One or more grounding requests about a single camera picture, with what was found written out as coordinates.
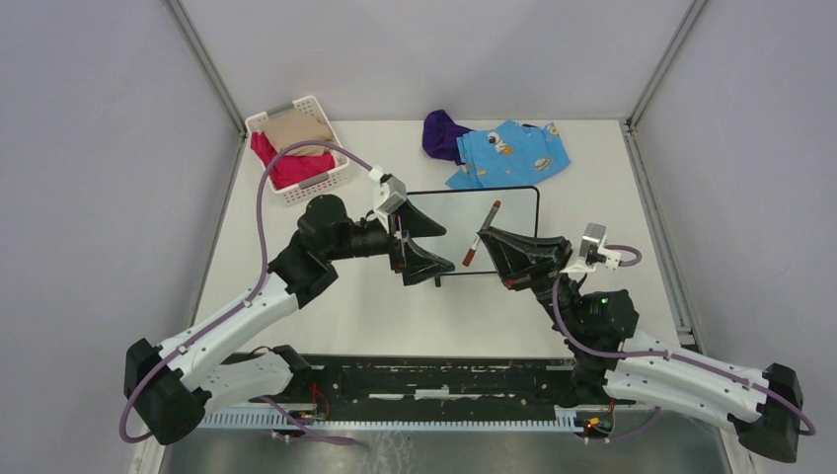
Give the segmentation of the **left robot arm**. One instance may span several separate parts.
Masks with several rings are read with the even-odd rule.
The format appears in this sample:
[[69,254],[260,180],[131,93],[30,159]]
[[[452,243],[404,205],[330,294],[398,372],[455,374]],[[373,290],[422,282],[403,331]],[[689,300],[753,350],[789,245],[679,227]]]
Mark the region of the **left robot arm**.
[[232,364],[227,358],[324,293],[338,278],[336,261],[386,256],[405,286],[452,271],[453,263],[416,242],[446,232],[408,200],[382,219],[354,221],[339,197],[312,198],[287,247],[263,262],[253,286],[176,336],[157,345],[140,339],[127,349],[120,437],[128,443],[154,438],[169,445],[194,431],[212,411],[261,396],[302,400],[309,392],[310,376],[282,355],[269,353]]

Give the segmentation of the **whiteboard with black frame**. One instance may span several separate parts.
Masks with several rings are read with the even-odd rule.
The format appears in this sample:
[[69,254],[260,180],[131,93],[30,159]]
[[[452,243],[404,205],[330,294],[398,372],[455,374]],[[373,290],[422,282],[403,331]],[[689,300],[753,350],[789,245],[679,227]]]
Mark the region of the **whiteboard with black frame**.
[[477,231],[495,202],[500,208],[492,225],[511,233],[535,237],[539,225],[540,192],[535,187],[480,190],[410,192],[410,202],[446,228],[439,237],[418,238],[428,252],[455,265],[451,277],[491,275],[495,267],[484,245],[479,245],[470,265],[463,264],[477,238]]

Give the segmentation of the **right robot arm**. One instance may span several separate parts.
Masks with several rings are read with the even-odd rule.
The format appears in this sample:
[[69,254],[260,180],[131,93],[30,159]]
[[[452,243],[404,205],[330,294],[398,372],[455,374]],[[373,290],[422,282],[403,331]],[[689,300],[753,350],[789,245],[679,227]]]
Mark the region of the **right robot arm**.
[[583,293],[600,267],[637,265],[642,252],[613,244],[591,223],[579,247],[565,237],[535,238],[493,226],[478,232],[509,290],[531,291],[575,357],[568,405],[600,398],[652,405],[735,434],[744,448],[784,463],[816,433],[803,412],[797,373],[778,363],[748,368],[666,343],[639,328],[626,289]]

